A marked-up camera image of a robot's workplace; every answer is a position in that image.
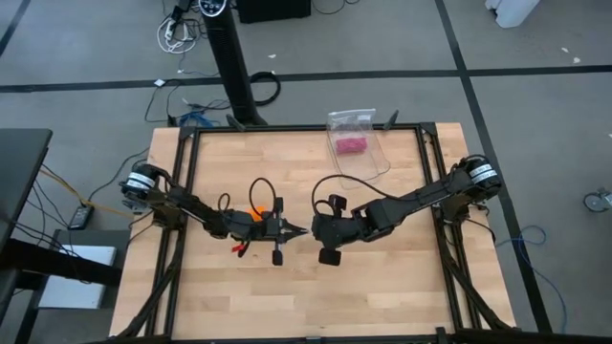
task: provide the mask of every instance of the black pole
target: black pole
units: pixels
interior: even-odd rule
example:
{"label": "black pole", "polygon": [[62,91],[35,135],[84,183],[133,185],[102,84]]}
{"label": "black pole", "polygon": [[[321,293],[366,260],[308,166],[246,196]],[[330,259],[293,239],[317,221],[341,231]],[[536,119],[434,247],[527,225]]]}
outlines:
{"label": "black pole", "polygon": [[255,107],[247,66],[230,6],[225,6],[218,15],[212,17],[204,15],[204,23],[234,117],[242,124],[267,125]]}

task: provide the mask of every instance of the wooden tabletop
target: wooden tabletop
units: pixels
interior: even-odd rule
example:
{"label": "wooden tabletop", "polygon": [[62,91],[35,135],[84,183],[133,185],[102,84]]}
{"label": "wooden tabletop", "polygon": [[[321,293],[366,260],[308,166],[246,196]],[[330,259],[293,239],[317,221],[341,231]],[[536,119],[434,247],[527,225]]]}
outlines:
{"label": "wooden tabletop", "polygon": [[[450,167],[468,154],[463,132],[458,123],[437,126]],[[376,186],[395,195],[423,186],[414,133],[393,130],[377,135],[391,169]],[[178,129],[155,130],[149,163],[172,171],[177,138]],[[182,183],[189,147],[188,142]],[[248,210],[251,182],[265,177],[284,198],[285,217],[310,228],[313,186],[336,172],[323,131],[204,134],[193,193],[216,207],[219,196],[228,192],[230,207]],[[348,209],[380,198],[365,187],[347,190],[338,180],[330,180],[318,189],[317,199],[331,193],[347,197]],[[258,185],[253,195],[256,204],[271,207],[265,184]],[[482,212],[473,209],[471,216],[487,223]],[[141,221],[133,235],[148,224],[148,219]],[[499,317],[513,325],[490,233],[470,223],[463,224],[463,232],[473,284]],[[153,227],[130,245],[111,334],[125,328],[148,296],[160,238],[161,231]],[[429,209],[408,216],[392,235],[379,241],[343,247],[339,267],[318,263],[321,244],[311,234],[284,247],[283,267],[272,265],[272,243],[252,243],[243,258],[230,252],[235,245],[233,240],[212,239],[200,224],[189,220],[174,339],[427,334],[440,326],[452,333]],[[462,292],[459,296],[464,322],[469,324],[465,297]],[[165,299],[160,310],[158,329],[163,327]]]}

